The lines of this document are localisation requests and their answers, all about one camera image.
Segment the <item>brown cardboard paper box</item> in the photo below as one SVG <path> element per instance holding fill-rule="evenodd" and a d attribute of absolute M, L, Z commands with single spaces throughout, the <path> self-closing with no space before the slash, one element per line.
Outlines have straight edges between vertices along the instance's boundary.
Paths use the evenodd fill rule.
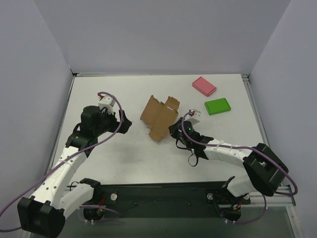
<path fill-rule="evenodd" d="M 168 96 L 165 103 L 150 96 L 140 120 L 147 125 L 152 140 L 159 142 L 169 135 L 168 128 L 175 123 L 179 106 L 180 102 L 171 96 Z"/>

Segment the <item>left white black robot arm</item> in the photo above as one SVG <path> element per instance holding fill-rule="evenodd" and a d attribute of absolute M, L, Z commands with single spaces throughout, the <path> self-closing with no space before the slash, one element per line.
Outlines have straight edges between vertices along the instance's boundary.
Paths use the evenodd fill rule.
<path fill-rule="evenodd" d="M 66 219 L 83 203 L 96 204 L 101 200 L 102 192 L 91 185 L 79 188 L 63 195 L 68 183 L 78 168 L 89 157 L 92 150 L 101 144 L 98 137 L 106 132 L 114 136 L 125 134 L 131 126 L 123 109 L 120 118 L 110 110 L 110 106 L 86 106 L 81 121 L 76 124 L 68 137 L 59 161 L 40 181 L 40 186 L 29 197 L 22 197 L 17 210 L 22 230 L 56 238 L 61 233 Z"/>

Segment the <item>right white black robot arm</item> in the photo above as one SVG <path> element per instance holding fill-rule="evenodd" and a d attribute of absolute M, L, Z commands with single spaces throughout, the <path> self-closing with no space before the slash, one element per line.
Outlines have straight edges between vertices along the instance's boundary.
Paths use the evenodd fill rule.
<path fill-rule="evenodd" d="M 255 191 L 273 196 L 288 173 L 288 168 L 263 143 L 240 148 L 220 142 L 196 132 L 188 120 L 179 120 L 168 129 L 170 136 L 180 141 L 184 149 L 191 151 L 197 159 L 218 160 L 245 169 L 245 175 L 232 176 L 223 186 L 234 197 Z"/>

